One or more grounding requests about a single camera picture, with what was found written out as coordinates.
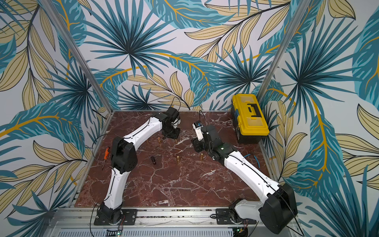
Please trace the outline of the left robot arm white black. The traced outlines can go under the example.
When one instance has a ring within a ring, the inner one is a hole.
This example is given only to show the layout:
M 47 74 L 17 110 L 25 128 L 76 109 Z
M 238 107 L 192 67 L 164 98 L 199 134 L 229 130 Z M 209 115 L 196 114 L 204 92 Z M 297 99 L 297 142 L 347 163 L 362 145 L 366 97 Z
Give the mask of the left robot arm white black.
M 126 217 L 122 212 L 123 192 L 131 171 L 138 163 L 137 150 L 151 136 L 161 132 L 166 138 L 177 139 L 180 133 L 179 111 L 169 107 L 157 112 L 131 133 L 116 137 L 111 147 L 112 175 L 104 201 L 97 211 L 95 225 L 116 225 Z

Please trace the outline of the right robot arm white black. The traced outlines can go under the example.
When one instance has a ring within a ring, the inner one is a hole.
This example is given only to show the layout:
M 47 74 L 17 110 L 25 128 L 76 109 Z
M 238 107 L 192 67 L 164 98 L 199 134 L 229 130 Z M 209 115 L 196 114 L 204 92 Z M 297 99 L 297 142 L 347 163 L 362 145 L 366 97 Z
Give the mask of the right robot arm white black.
M 252 219 L 262 222 L 274 234 L 279 234 L 298 214 L 295 193 L 291 186 L 280 185 L 253 166 L 232 144 L 223 142 L 215 126 L 192 125 L 196 138 L 192 144 L 197 153 L 205 151 L 212 160 L 236 174 L 260 200 L 259 204 L 241 199 L 230 209 L 233 220 Z

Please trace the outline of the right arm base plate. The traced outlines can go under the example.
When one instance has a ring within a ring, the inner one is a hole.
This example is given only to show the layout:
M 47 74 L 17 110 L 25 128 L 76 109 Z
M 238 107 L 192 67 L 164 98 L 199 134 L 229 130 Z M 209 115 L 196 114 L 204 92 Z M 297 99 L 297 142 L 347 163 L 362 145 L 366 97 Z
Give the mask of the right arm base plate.
M 217 208 L 210 218 L 215 219 L 218 225 L 242 225 L 242 224 L 256 224 L 257 221 L 253 219 L 243 219 L 237 213 L 229 208 Z

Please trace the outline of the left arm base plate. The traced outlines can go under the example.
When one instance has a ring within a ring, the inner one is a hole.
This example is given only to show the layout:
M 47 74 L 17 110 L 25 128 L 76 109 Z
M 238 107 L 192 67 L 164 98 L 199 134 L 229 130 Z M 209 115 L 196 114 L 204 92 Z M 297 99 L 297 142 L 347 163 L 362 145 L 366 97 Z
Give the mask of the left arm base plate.
M 93 224 L 95 226 L 133 226 L 137 217 L 136 209 L 98 210 Z

